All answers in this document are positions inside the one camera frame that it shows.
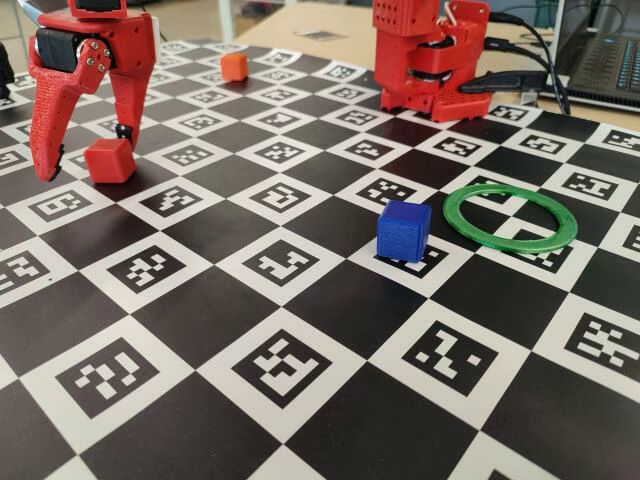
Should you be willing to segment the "red gripper black motor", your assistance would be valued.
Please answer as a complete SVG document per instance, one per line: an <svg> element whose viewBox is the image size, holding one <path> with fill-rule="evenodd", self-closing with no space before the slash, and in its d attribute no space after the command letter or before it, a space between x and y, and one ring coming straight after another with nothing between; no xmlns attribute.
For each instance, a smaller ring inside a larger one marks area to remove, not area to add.
<svg viewBox="0 0 640 480"><path fill-rule="evenodd" d="M151 65L155 34L150 15L125 10L61 10L40 15L38 23L29 40L29 74L36 80L30 148L37 176L51 181L79 97L95 93L107 70ZM151 70L109 76L118 124L135 149Z"/></svg>

